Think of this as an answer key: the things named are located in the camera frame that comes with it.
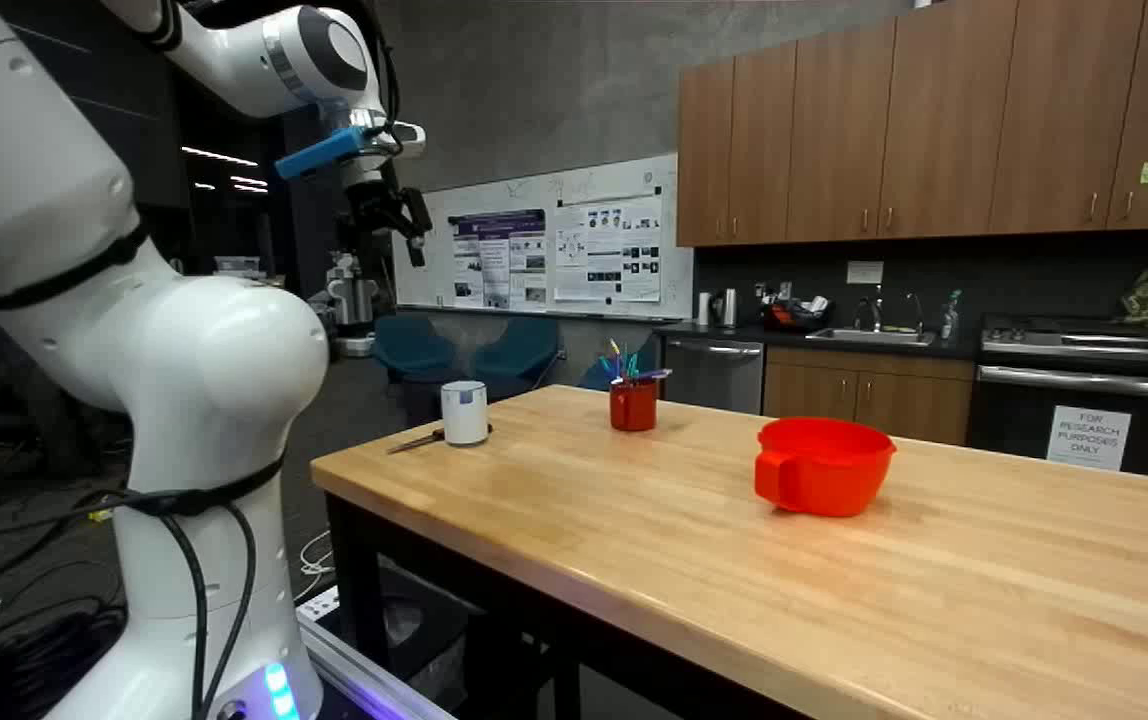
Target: wooden table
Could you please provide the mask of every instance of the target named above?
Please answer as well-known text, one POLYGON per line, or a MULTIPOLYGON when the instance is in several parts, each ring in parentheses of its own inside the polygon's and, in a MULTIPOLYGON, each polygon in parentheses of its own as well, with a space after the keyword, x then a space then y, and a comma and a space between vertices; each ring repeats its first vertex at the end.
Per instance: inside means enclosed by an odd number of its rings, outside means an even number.
POLYGON ((660 405, 625 437, 599 391, 543 387, 492 405, 483 447, 408 427, 322 457, 339 594, 363 610, 360 549, 415 540, 586 664, 650 651, 625 675, 677 674, 645 692, 689 713, 1148 715, 1148 475, 894 439, 865 517, 778 517, 750 495, 759 424, 660 405))

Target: poster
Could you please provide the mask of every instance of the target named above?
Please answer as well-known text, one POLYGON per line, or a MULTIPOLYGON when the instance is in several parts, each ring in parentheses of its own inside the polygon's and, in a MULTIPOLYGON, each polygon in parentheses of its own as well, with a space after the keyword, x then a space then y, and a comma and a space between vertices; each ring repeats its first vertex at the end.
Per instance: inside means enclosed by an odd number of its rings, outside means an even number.
POLYGON ((457 227, 450 248, 450 304, 457 309, 541 309, 543 282, 543 211, 480 211, 449 218, 457 227))
POLYGON ((660 197, 565 207, 556 242, 560 304, 660 304, 660 197))
POLYGON ((1054 405, 1046 462, 1121 472, 1127 427, 1127 412, 1054 405))

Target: oven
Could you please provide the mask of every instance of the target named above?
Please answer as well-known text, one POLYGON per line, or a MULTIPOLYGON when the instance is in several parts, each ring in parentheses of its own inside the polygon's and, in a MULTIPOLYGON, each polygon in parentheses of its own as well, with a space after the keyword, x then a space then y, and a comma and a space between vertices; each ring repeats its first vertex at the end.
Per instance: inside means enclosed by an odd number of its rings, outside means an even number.
POLYGON ((985 332, 969 444, 1148 475, 1148 328, 1054 328, 985 332))

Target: lower cabinet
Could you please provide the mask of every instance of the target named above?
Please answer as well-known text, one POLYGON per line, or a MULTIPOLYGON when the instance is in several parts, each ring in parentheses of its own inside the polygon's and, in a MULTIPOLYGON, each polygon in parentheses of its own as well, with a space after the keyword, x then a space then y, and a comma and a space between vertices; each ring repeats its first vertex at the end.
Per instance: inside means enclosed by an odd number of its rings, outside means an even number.
POLYGON ((773 348, 767 418, 844 418, 888 437, 963 444, 972 366, 940 355, 773 348))

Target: red bowl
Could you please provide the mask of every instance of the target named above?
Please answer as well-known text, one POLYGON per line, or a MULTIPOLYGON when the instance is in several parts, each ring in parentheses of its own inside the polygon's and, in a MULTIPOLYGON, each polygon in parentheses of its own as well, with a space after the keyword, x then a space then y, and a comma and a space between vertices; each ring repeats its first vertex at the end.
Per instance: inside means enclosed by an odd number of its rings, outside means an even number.
POLYGON ((784 512, 856 517, 888 475, 894 444, 830 418, 786 418, 759 427, 757 494, 784 512))

